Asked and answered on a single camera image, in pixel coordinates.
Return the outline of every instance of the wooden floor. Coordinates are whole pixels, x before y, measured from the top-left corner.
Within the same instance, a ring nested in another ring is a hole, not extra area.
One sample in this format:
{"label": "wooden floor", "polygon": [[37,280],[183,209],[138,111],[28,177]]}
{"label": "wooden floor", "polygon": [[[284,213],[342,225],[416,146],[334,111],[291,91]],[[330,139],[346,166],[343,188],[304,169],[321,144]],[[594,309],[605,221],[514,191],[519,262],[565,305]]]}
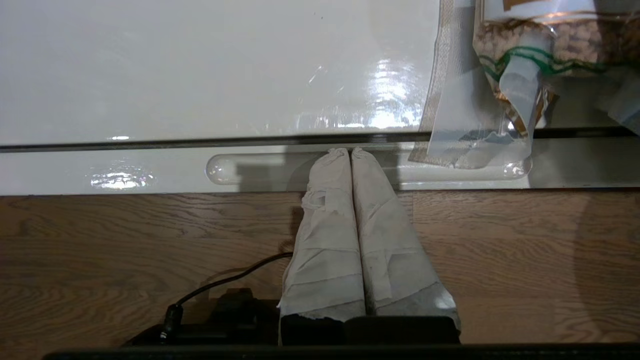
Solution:
{"label": "wooden floor", "polygon": [[[458,303],[463,342],[640,340],[640,190],[399,196]],[[291,250],[300,197],[1,198],[3,357],[121,344],[186,292]],[[286,262],[232,287],[277,299]]]}

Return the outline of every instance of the kibble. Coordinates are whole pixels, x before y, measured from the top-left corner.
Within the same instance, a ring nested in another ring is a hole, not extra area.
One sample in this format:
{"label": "kibble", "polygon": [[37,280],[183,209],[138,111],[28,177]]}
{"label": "kibble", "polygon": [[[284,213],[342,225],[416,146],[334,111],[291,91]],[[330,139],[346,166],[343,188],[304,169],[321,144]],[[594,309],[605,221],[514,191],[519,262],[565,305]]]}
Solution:
{"label": "kibble", "polygon": [[[536,31],[552,39],[551,55],[557,61],[583,65],[631,65],[640,63],[640,19],[628,22],[580,20],[541,25],[531,22],[509,28],[478,25],[474,47],[480,56],[500,60],[519,44],[524,33]],[[572,74],[573,69],[563,74]]]}

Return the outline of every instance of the black cable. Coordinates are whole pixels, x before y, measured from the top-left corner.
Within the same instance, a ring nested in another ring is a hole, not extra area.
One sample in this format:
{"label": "black cable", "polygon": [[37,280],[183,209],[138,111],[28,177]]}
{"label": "black cable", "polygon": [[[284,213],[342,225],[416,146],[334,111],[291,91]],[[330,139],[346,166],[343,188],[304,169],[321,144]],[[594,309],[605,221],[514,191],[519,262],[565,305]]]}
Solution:
{"label": "black cable", "polygon": [[279,259],[284,259],[284,258],[290,258],[291,256],[293,256],[292,252],[283,252],[274,256],[270,256],[264,260],[260,260],[258,263],[256,263],[255,265],[251,266],[250,268],[246,269],[245,271],[241,272],[240,274],[237,275],[233,275],[231,277],[227,277],[226,279],[222,279],[222,280],[218,280],[218,281],[214,281],[210,284],[206,284],[205,286],[202,286],[196,290],[193,290],[192,292],[188,293],[187,295],[185,295],[182,299],[176,301],[175,305],[176,306],[181,306],[183,305],[185,302],[187,302],[189,299],[191,299],[192,297],[197,296],[198,294],[201,294],[211,288],[215,288],[216,286],[222,285],[222,284],[226,284],[228,282],[232,282],[238,279],[241,279],[247,275],[249,275],[250,273],[258,270],[259,268],[263,267],[264,265],[268,264],[268,263],[272,263],[276,260]]}
{"label": "black cable", "polygon": [[189,299],[211,288],[215,288],[218,285],[226,284],[228,282],[241,279],[268,263],[272,263],[279,259],[290,258],[292,256],[293,256],[292,252],[283,252],[274,256],[270,256],[264,260],[260,260],[258,263],[254,264],[253,266],[241,272],[240,274],[227,277],[226,279],[214,281],[210,284],[206,284],[205,286],[201,286],[196,290],[193,290],[192,292],[183,296],[182,299],[176,301],[175,304],[169,305],[169,307],[166,310],[166,314],[164,315],[164,324],[163,324],[163,330],[160,333],[160,342],[162,344],[166,343],[166,341],[170,339],[173,336],[173,333],[180,327],[180,323],[182,322],[182,313],[184,311],[182,308],[182,305],[185,302],[187,302]]}

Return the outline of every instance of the cable plug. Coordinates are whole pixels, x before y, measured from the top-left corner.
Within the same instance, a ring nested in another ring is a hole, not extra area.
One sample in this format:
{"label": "cable plug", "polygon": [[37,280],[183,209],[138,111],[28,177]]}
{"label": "cable plug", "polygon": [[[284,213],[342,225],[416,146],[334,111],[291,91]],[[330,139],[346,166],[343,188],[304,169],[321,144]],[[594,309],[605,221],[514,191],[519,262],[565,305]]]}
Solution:
{"label": "cable plug", "polygon": [[163,330],[160,333],[160,342],[162,344],[170,341],[182,322],[182,313],[184,312],[180,305],[170,305],[166,308],[164,315]]}

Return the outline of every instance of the clear plastic bag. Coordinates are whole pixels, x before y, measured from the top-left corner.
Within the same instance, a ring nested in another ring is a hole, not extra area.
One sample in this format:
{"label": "clear plastic bag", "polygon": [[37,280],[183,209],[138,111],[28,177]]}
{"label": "clear plastic bag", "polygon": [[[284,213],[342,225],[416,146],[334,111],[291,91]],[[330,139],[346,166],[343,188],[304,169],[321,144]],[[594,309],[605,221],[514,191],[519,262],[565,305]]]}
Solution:
{"label": "clear plastic bag", "polygon": [[[638,10],[635,0],[477,2],[474,49],[496,98],[522,136],[531,137],[533,127],[544,122],[557,92],[554,78],[598,76],[611,84],[612,69],[637,72]],[[598,81],[591,83],[597,88]],[[627,80],[597,98],[615,97],[600,109],[625,124],[636,116],[636,95],[638,83]],[[582,101],[590,106],[587,99]]]}
{"label": "clear plastic bag", "polygon": [[[635,0],[478,0],[470,20],[456,8],[431,139],[412,160],[526,171],[534,128],[558,95],[640,133],[638,10]],[[461,69],[471,57],[476,68]],[[586,83],[589,98],[578,95]]]}

